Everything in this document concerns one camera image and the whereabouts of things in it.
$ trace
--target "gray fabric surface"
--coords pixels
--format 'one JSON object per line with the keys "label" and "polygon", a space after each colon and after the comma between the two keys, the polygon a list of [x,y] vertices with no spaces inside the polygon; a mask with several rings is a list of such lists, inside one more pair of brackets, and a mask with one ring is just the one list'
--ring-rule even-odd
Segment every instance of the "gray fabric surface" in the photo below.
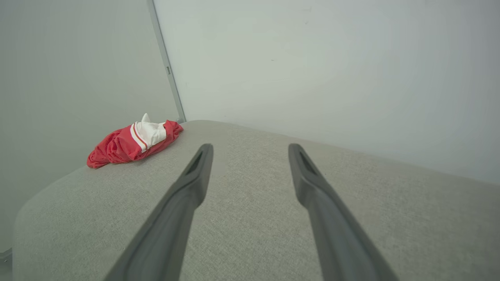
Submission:
{"label": "gray fabric surface", "polygon": [[198,147],[212,175],[181,280],[321,280],[288,144],[301,144],[402,280],[498,280],[500,186],[213,121],[142,161],[82,167],[19,212],[15,280],[100,280]]}

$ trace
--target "gray wall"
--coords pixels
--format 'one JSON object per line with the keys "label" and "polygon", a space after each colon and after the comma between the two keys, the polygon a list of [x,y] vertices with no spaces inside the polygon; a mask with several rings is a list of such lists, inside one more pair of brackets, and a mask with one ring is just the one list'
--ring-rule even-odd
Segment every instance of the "gray wall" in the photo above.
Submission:
{"label": "gray wall", "polygon": [[500,1],[154,2],[187,120],[500,184]]}
{"label": "gray wall", "polygon": [[0,252],[105,135],[178,117],[146,0],[1,0],[0,94]]}

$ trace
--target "red cloth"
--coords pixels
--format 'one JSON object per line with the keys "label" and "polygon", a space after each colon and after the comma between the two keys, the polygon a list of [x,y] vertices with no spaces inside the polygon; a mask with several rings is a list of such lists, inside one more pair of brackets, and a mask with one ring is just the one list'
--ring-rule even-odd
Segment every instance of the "red cloth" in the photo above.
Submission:
{"label": "red cloth", "polygon": [[134,125],[137,125],[137,122],[107,135],[88,156],[87,166],[97,169],[108,163],[126,163],[141,160],[164,150],[184,130],[177,122],[167,120],[163,124],[166,138],[151,147],[146,145],[146,151],[143,153],[141,146],[131,135],[131,132],[135,132],[134,127],[131,128]]}

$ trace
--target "folded fabric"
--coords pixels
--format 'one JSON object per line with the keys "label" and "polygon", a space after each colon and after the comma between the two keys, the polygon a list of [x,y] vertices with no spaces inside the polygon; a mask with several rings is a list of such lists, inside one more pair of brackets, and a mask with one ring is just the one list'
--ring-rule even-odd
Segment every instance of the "folded fabric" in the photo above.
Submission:
{"label": "folded fabric", "polygon": [[148,114],[107,135],[90,153],[87,166],[100,168],[108,163],[126,163],[158,153],[177,139],[183,131],[177,122],[152,123]]}

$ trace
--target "red stripe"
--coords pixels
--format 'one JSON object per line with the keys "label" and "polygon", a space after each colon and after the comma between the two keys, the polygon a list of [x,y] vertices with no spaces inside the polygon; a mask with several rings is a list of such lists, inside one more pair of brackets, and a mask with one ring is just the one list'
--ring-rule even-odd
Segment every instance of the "red stripe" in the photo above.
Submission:
{"label": "red stripe", "polygon": [[135,123],[132,125],[132,128],[133,128],[133,133],[135,134],[135,136],[139,139],[139,141],[140,141],[141,143],[143,143],[143,144],[144,144],[144,146],[146,147],[146,150],[148,150],[148,145],[147,145],[147,144],[146,144],[146,143],[145,143],[145,142],[144,142],[144,141],[143,141],[143,140],[139,137],[139,135],[137,135],[137,132],[136,132],[136,124],[135,124]]}

